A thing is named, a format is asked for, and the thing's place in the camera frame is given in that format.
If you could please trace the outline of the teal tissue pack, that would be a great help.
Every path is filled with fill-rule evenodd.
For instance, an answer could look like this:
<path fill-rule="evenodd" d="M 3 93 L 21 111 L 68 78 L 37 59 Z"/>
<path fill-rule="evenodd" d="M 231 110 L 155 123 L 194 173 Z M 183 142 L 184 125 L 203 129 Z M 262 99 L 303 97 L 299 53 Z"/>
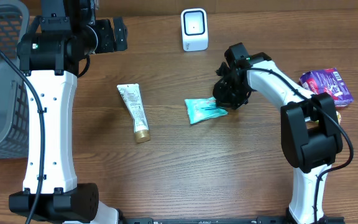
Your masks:
<path fill-rule="evenodd" d="M 228 112 L 216 105 L 216 99 L 199 98 L 185 99 L 190 124 L 196 124 L 207 119 L 225 116 Z"/>

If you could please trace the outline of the white tube gold cap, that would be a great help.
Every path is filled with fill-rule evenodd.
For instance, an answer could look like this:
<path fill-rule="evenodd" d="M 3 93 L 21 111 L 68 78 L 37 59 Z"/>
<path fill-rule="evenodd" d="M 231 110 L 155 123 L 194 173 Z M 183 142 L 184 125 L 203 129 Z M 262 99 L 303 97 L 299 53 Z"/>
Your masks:
<path fill-rule="evenodd" d="M 136 143 L 150 140 L 149 125 L 137 83 L 118 85 L 117 89 L 133 119 Z"/>

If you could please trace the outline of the red purple liner pack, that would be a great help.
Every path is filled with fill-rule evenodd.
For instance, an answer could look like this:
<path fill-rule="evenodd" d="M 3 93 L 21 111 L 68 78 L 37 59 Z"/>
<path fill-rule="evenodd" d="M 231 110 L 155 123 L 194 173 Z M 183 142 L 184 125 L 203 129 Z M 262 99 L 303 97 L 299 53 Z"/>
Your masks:
<path fill-rule="evenodd" d="M 345 107 L 354 101 L 337 68 L 306 72 L 300 77 L 300 84 L 316 95 L 328 93 L 337 107 Z"/>

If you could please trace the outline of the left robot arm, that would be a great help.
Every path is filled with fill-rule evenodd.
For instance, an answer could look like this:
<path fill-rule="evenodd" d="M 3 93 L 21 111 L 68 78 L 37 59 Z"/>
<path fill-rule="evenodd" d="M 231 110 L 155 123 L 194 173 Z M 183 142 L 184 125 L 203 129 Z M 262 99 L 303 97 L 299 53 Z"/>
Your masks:
<path fill-rule="evenodd" d="M 121 17 L 98 20 L 97 1 L 42 1 L 42 13 L 17 45 L 29 106 L 29 153 L 11 212 L 50 223 L 122 223 L 120 210 L 81 184 L 73 164 L 72 112 L 82 60 L 127 49 Z"/>

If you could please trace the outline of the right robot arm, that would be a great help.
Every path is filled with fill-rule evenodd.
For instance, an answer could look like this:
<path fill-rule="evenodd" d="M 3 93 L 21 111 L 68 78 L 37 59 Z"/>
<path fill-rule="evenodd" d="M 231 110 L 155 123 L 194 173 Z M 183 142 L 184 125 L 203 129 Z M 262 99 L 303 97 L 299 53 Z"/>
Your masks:
<path fill-rule="evenodd" d="M 242 43 L 230 46 L 224 57 L 213 89 L 219 107 L 236 110 L 257 91 L 280 112 L 281 147 L 293 167 L 287 223 L 344 223 L 343 217 L 327 217 L 322 208 L 328 172 L 343 148 L 332 97 L 304 89 L 267 54 L 251 55 Z"/>

